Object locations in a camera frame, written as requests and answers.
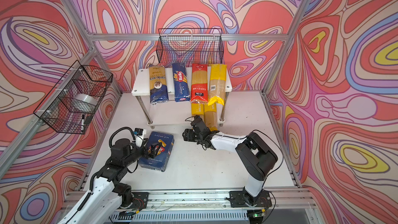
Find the blue Barilla rigatoni box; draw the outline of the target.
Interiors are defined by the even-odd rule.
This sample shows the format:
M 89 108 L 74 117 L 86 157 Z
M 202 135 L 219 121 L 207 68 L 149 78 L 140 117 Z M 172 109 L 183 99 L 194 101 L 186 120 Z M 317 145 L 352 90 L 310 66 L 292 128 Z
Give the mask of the blue Barilla rigatoni box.
M 141 157 L 138 164 L 144 169 L 165 172 L 174 147 L 174 136 L 153 131 L 145 147 L 148 155 Z

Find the yellow Pastatime spaghetti bag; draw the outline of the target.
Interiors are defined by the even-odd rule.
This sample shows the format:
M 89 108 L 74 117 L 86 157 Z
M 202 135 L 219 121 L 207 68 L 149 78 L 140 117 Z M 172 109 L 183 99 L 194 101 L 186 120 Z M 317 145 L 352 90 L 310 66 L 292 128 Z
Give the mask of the yellow Pastatime spaghetti bag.
M 202 120 L 204 120 L 204 104 L 192 103 L 191 115 L 193 117 L 199 116 Z
M 205 125 L 210 129 L 210 131 L 218 130 L 218 120 L 217 120 L 217 105 L 204 105 L 204 122 Z

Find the red spaghetti bag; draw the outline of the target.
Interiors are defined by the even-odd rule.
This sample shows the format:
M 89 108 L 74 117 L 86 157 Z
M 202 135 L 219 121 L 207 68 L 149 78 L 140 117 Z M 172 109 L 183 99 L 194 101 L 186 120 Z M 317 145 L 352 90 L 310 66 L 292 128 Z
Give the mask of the red spaghetti bag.
M 208 102 L 207 65 L 192 64 L 191 103 Z

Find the blue Barilla spaghetti box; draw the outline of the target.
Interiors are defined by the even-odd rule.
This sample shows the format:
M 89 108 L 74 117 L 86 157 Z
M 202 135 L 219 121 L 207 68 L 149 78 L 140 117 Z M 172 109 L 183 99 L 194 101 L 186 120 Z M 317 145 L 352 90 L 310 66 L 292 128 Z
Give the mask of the blue Barilla spaghetti box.
M 190 101 L 190 90 L 185 64 L 180 62 L 173 63 L 172 69 L 175 89 L 175 101 Z

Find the dark blue spaghetti bag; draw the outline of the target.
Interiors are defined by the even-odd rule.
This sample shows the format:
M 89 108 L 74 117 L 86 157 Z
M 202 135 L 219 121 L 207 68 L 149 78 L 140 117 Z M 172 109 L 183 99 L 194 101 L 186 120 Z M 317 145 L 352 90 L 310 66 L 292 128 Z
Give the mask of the dark blue spaghetti bag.
M 166 73 L 163 66 L 149 68 L 150 103 L 152 105 L 169 101 L 167 91 Z

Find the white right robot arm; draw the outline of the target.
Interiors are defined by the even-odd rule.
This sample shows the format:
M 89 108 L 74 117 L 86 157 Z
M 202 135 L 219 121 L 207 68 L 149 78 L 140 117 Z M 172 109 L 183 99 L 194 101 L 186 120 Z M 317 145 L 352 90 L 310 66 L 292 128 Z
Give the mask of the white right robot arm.
M 196 115 L 190 121 L 191 128 L 182 133 L 183 140 L 194 142 L 204 150 L 225 150 L 238 155 L 249 173 L 246 185 L 240 191 L 230 191 L 226 198 L 232 208 L 272 206 L 269 192 L 263 189 L 266 179 L 278 162 L 277 154 L 252 131 L 246 136 L 235 136 L 210 130 L 203 119 Z

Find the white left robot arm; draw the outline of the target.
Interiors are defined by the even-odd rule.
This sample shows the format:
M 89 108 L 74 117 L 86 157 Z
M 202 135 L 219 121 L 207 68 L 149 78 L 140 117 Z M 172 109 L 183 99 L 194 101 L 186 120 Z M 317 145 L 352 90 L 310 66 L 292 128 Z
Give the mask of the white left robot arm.
M 148 139 L 144 134 L 144 129 L 122 127 L 110 136 L 111 156 L 92 175 L 89 190 L 59 220 L 60 224 L 104 224 L 117 209 L 132 205 L 131 186 L 122 183 L 122 179 L 133 173 L 129 170 L 131 164 L 140 158 L 155 158 L 163 147 L 162 142 L 146 147 Z

